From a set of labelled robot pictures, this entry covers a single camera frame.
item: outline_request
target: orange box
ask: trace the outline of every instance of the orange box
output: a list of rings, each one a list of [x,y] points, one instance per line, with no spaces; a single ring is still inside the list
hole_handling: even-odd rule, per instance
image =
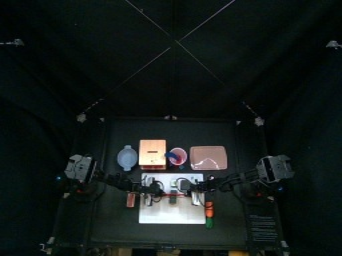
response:
[[[165,140],[140,140],[139,165],[141,170],[165,170]]]

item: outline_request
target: red object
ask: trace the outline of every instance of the red object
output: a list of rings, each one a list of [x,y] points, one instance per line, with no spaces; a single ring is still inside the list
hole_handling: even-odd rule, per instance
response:
[[[135,205],[135,193],[128,193],[127,194],[127,201],[125,201],[125,206],[128,208],[132,208]]]
[[[206,217],[212,218],[214,217],[214,203],[206,202]]]

